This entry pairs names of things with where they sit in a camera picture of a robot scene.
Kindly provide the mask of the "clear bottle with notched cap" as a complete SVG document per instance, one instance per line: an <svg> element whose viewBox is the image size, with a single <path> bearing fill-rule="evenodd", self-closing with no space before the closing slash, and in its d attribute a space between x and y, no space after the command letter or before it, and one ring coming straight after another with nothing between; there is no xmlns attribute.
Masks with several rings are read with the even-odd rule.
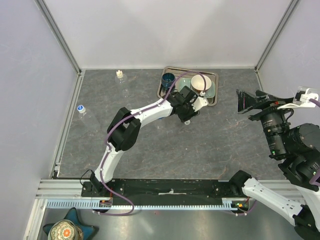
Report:
<svg viewBox="0 0 320 240"><path fill-rule="evenodd" d="M122 78L118 78L117 75L115 75L115 82L117 83L123 97L127 98L129 96L129 82L127 75L124 72Z"/></svg>

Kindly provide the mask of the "cream notched bottle cap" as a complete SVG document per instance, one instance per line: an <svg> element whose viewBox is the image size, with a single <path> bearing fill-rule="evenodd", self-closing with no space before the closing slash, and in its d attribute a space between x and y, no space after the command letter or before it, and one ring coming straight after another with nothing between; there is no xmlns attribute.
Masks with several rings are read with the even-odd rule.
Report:
<svg viewBox="0 0 320 240"><path fill-rule="evenodd" d="M117 70L117 71L116 71L116 76L117 76L118 78L122 78L122 77L124 76L124 74L123 74L123 72L122 72L121 70Z"/></svg>

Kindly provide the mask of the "clear wide plastic bottle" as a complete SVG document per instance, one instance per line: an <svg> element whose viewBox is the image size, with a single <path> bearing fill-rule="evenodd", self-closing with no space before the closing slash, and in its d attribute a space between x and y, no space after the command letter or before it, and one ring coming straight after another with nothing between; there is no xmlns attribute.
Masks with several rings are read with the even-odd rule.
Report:
<svg viewBox="0 0 320 240"><path fill-rule="evenodd" d="M89 108L85 107L84 113L78 112L78 117L91 132L97 133L101 129L100 123Z"/></svg>

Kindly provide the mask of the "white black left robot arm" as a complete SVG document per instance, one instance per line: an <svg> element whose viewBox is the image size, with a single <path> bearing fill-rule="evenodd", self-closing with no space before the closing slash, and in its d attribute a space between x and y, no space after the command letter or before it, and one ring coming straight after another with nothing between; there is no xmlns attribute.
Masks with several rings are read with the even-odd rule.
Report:
<svg viewBox="0 0 320 240"><path fill-rule="evenodd" d="M141 128L156 120L177 115L181 122L187 122L206 107L208 101L203 94L198 95L188 86L180 91L168 93L158 101L128 110L121 108L107 129L106 149L98 168L91 174L92 191L99 197L110 191L109 181L125 151L134 146Z"/></svg>

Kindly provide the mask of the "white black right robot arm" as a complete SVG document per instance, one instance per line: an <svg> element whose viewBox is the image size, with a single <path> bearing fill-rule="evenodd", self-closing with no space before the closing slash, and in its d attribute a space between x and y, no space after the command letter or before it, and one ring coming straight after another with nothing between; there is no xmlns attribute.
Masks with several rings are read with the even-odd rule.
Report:
<svg viewBox="0 0 320 240"><path fill-rule="evenodd" d="M237 112L251 110L258 113L248 117L260 121L265 134L270 158L280 161L279 169L285 178L300 192L305 204L292 200L263 186L250 174L239 170L229 180L229 191L235 197L245 195L277 212L293 225L304 240L320 238L320 127L304 123L290 127L288 118L297 108L319 106L315 89L299 87L295 97L280 98L257 90L251 94L237 89Z"/></svg>

